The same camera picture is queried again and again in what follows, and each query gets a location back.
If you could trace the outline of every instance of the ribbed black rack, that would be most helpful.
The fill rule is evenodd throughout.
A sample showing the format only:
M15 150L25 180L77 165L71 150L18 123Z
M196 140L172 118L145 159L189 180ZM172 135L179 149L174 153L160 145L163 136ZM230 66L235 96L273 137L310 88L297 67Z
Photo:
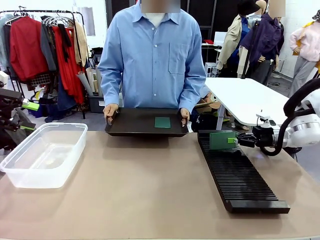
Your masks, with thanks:
M198 142L225 209L234 214L287 214L287 202L278 200L239 146L210 150L212 132L199 132Z

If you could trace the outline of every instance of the shirt pocket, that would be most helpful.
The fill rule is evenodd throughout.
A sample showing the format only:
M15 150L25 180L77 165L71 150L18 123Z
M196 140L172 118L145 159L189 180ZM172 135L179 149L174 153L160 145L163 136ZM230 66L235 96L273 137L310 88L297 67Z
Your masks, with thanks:
M185 74L189 46L181 43L170 43L169 73Z

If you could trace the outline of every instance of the brown tabletop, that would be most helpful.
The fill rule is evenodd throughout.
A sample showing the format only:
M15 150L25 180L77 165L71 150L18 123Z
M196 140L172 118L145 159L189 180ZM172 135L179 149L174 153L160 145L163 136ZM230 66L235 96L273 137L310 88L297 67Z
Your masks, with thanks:
M320 186L291 157L243 148L284 215L228 213L197 135L143 140L88 132L61 189L19 189L0 180L0 238L281 239L320 236Z

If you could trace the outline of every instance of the black tray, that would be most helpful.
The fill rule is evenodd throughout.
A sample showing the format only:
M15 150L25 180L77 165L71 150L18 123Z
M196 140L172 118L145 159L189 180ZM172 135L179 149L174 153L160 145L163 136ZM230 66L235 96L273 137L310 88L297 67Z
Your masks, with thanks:
M155 128L156 118L170 118L171 128ZM170 108L120 108L112 125L105 132L111 136L183 137L188 127L182 127L182 117L177 109Z
M290 206L276 197L239 146L210 150L210 133L216 132L199 131L198 142L225 209L232 214L289 213Z

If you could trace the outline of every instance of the red garment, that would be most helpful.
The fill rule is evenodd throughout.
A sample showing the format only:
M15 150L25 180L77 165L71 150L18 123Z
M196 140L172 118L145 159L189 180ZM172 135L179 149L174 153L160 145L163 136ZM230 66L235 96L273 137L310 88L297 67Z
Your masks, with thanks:
M58 58L58 65L63 88L70 96L74 97L77 104L82 104L84 102L84 87L80 79L77 77L77 74L78 72L83 71L83 68L76 63L75 45L73 38L74 30L70 28L65 29L72 44L71 47L66 47L63 45L60 29L57 26L54 26L52 28L54 31L56 54ZM66 51L69 55L67 62L64 58L63 48L66 48Z
M49 71L40 39L41 22L26 16L12 23L10 62L22 81Z

